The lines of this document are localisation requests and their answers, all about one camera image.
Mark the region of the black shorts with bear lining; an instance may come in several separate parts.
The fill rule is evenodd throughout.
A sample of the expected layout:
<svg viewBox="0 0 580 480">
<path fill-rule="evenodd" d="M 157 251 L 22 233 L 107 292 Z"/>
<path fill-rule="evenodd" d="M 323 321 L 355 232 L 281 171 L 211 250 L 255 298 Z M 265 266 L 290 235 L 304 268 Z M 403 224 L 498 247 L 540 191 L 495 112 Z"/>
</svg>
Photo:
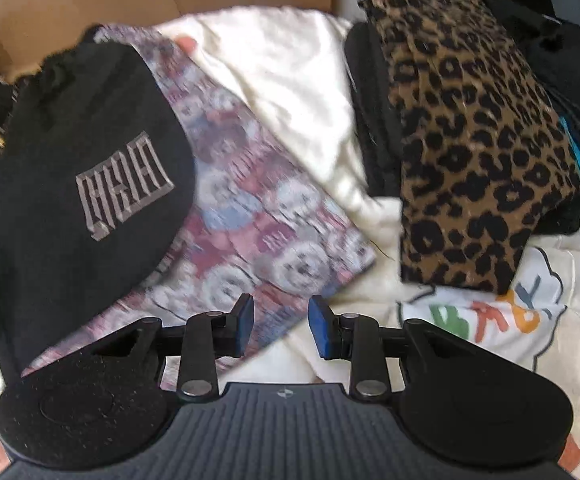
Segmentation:
<svg viewBox="0 0 580 480">
<path fill-rule="evenodd" d="M 90 29 L 0 81 L 0 374 L 139 315 L 257 302 L 267 347 L 375 262 L 328 193 L 171 39 Z"/>
</svg>

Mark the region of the leopard print folded garment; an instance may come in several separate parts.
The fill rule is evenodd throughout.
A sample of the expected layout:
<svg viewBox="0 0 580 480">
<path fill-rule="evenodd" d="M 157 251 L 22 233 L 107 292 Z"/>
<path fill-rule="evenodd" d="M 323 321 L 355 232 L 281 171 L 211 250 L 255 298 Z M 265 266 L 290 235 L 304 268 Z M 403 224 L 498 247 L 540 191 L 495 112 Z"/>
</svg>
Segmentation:
<svg viewBox="0 0 580 480">
<path fill-rule="evenodd" d="M 401 138 L 401 277 L 505 292 L 535 235 L 580 227 L 580 169 L 483 0 L 360 0 Z"/>
</svg>

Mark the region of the black folded garment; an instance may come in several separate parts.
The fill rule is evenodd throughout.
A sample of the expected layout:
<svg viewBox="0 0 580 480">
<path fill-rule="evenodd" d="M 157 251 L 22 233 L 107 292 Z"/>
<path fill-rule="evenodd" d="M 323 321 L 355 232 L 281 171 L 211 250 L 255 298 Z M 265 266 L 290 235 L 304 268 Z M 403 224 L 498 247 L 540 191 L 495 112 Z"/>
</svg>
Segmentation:
<svg viewBox="0 0 580 480">
<path fill-rule="evenodd" d="M 344 41 L 349 89 L 355 113 L 368 194 L 401 196 L 401 120 L 389 100 L 389 70 L 375 28 L 353 25 Z"/>
</svg>

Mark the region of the cream bear print bedsheet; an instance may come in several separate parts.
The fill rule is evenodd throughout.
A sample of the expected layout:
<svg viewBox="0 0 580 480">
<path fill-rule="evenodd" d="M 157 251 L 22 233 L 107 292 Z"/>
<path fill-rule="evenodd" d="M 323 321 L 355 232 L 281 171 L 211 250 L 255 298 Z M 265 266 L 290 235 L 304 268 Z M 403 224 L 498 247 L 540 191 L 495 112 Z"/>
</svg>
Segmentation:
<svg viewBox="0 0 580 480">
<path fill-rule="evenodd" d="M 163 35 L 197 41 L 194 61 L 250 107 L 299 159 L 375 246 L 375 265 L 331 301 L 396 325 L 398 308 L 419 294 L 399 278 L 401 203 L 366 192 L 343 58 L 348 23 L 318 11 L 236 6 L 188 14 L 160 26 Z M 530 260 L 555 291 L 560 314 L 529 333 L 510 327 L 487 340 L 497 352 L 558 384 L 574 408 L 564 467 L 580 479 L 580 233 L 532 239 Z"/>
</svg>

